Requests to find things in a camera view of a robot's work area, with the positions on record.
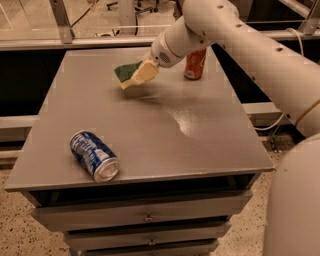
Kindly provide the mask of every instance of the table top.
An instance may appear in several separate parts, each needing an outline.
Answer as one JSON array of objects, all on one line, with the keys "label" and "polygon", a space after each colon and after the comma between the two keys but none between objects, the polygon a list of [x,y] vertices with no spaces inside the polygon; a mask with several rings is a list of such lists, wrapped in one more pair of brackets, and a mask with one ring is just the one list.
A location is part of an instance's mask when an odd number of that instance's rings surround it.
[{"label": "table top", "polygon": [[[6,182],[7,191],[101,186],[273,170],[273,164],[211,48],[202,79],[185,62],[123,92],[114,68],[149,48],[68,51]],[[80,130],[119,157],[111,181],[95,183],[70,151]]]}]

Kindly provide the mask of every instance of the drawer handle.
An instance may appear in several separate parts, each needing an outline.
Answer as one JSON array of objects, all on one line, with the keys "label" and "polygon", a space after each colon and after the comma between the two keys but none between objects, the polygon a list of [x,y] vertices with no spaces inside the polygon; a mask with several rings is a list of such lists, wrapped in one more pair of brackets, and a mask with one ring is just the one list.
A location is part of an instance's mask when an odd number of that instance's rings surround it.
[{"label": "drawer handle", "polygon": [[152,223],[154,222],[154,218],[151,217],[151,213],[147,213],[147,217],[144,218],[145,223]]},{"label": "drawer handle", "polygon": [[150,240],[150,242],[148,243],[148,245],[150,245],[150,246],[154,246],[154,245],[156,245],[157,243],[153,240],[153,239],[151,239]]}]

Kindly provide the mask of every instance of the blue soda can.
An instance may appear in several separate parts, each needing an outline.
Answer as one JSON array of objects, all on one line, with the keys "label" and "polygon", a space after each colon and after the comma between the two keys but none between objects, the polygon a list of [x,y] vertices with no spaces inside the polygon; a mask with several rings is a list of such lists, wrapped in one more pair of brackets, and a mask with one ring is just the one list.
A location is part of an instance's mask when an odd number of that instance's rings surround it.
[{"label": "blue soda can", "polygon": [[111,180],[119,172],[118,157],[91,132],[76,133],[70,140],[70,148],[95,182]]}]

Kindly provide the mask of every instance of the can label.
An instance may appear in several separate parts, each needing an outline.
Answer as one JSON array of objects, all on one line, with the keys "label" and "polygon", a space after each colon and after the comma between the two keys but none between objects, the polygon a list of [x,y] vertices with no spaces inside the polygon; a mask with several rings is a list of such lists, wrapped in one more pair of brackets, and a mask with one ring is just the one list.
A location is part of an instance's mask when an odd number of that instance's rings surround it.
[{"label": "can label", "polygon": [[70,147],[73,155],[91,176],[94,176],[103,163],[117,158],[96,135],[87,131],[76,133],[70,141]]},{"label": "can label", "polygon": [[207,48],[192,52],[186,56],[184,76],[188,79],[197,80],[202,77],[206,60]]}]

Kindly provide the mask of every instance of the red soda can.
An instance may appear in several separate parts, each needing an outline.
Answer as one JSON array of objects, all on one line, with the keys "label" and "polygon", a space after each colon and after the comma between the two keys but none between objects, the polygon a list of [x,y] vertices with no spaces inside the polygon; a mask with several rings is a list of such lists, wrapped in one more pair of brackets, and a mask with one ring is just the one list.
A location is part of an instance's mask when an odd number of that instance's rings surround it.
[{"label": "red soda can", "polygon": [[184,76],[191,80],[200,79],[206,60],[207,48],[192,52],[186,56],[186,67]]}]

